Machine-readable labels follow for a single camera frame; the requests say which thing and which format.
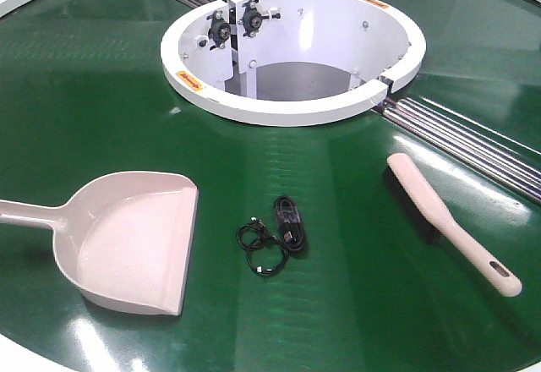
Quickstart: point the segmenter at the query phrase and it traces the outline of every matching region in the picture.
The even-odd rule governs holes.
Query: dustpan
[[[58,268],[91,302],[179,315],[197,196],[183,175],[116,172],[59,207],[0,200],[0,222],[51,228]]]

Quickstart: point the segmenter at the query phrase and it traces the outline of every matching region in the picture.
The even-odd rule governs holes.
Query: bolt
[[[218,36],[221,40],[227,41],[230,35],[231,31],[227,27],[220,28],[220,30],[218,31]]]
[[[250,19],[249,26],[257,30],[261,26],[262,22],[261,17],[259,15],[255,15]]]

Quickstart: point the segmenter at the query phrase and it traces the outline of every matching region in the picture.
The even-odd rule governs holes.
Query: green surface
[[[541,149],[538,5],[384,1],[429,46],[403,96]],[[57,270],[50,232],[1,226],[2,334],[81,372],[511,371],[541,359],[539,206],[372,112],[274,129],[189,104],[159,56],[187,11],[173,0],[39,0],[0,21],[3,199],[60,205],[93,178],[137,169],[183,173],[200,192],[180,317],[90,304]],[[522,279],[519,297],[502,298],[448,243],[421,242],[381,181],[395,151],[412,154],[456,219]],[[541,167],[536,152],[517,153]],[[271,225],[279,194],[298,201],[309,252],[261,279],[234,233],[251,216]]]

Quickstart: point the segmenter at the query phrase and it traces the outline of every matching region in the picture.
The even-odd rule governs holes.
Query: hand brush
[[[521,281],[456,223],[445,203],[407,154],[393,154],[387,158],[387,163],[386,180],[395,193],[403,189],[404,197],[415,209],[416,225],[419,228],[424,224],[424,236],[432,240],[440,233],[446,236],[504,296],[513,297],[521,292]]]

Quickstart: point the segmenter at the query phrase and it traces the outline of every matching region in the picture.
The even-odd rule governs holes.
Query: black cable
[[[297,204],[288,196],[280,196],[274,202],[274,212],[280,237],[275,237],[267,229],[266,225],[256,217],[250,222],[243,224],[237,230],[237,242],[246,251],[246,261],[250,269],[260,276],[272,276],[278,273],[287,263],[290,254],[299,254],[307,244],[306,232],[303,221],[298,212]],[[244,235],[254,233],[255,237],[245,242]],[[281,260],[272,267],[254,265],[253,252],[263,249],[268,243],[275,243],[280,252]]]
[[[274,215],[278,232],[291,254],[299,254],[306,247],[306,232],[297,204],[289,196],[280,196],[274,202]]]
[[[256,234],[256,237],[252,239],[249,243],[244,242],[244,234],[253,232]],[[265,224],[256,217],[252,217],[251,221],[247,224],[242,225],[237,230],[237,242],[242,249],[246,251],[246,261],[250,269],[257,275],[260,276],[272,276],[278,273],[281,268],[287,263],[289,259],[289,251],[287,250],[286,244],[280,239],[272,235]],[[275,243],[281,252],[281,260],[278,264],[272,266],[271,268],[263,267],[260,265],[254,265],[252,261],[253,252],[262,249],[269,242]]]

